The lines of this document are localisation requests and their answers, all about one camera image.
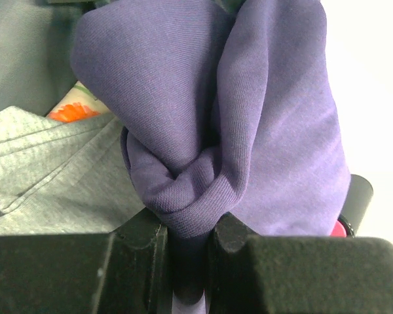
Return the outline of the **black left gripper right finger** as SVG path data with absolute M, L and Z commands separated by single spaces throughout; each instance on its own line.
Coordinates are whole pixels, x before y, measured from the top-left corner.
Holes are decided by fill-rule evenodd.
M 264 237 L 231 214 L 212 230 L 211 313 L 393 313 L 393 244 Z

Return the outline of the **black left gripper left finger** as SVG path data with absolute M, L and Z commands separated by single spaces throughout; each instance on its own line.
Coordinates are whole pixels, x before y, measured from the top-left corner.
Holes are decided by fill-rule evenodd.
M 0 236 L 0 313 L 169 313 L 168 261 L 148 209 L 108 234 Z

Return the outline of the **dark purple garment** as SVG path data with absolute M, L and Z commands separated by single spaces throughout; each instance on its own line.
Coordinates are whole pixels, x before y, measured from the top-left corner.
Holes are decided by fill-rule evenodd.
M 122 122 L 143 204 L 168 227 L 180 313 L 204 313 L 225 213 L 266 236 L 328 236 L 350 172 L 319 1 L 115 1 L 84 14 L 71 68 Z

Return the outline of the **blue fish-print suitcase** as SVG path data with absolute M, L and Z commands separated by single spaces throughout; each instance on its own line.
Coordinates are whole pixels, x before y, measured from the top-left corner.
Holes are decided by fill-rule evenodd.
M 47 115 L 75 83 L 69 65 L 73 31 L 106 1 L 0 0 L 0 111 L 10 106 Z

